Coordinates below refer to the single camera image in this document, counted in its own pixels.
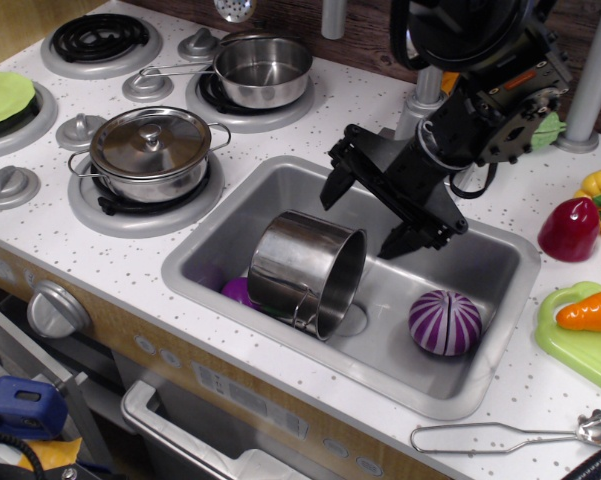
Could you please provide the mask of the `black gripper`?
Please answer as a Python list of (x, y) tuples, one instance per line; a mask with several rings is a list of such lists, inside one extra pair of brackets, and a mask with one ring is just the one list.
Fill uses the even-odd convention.
[(320, 193), (325, 210), (358, 182), (401, 220), (383, 241), (379, 258), (390, 260), (421, 248), (439, 250), (468, 230), (444, 185), (449, 171), (418, 138), (387, 139), (349, 124), (329, 156), (332, 172)]

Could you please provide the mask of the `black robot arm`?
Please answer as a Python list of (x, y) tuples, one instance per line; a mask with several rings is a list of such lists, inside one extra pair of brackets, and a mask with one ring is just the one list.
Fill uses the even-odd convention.
[(546, 27), (549, 1), (396, 1), (391, 48), (411, 70), (457, 75), (451, 95), (407, 140), (357, 125), (330, 150), (320, 200), (332, 207), (359, 183), (399, 217), (379, 255), (440, 249), (463, 234), (455, 178), (471, 166), (495, 172), (531, 151), (541, 123), (568, 91), (571, 74)]

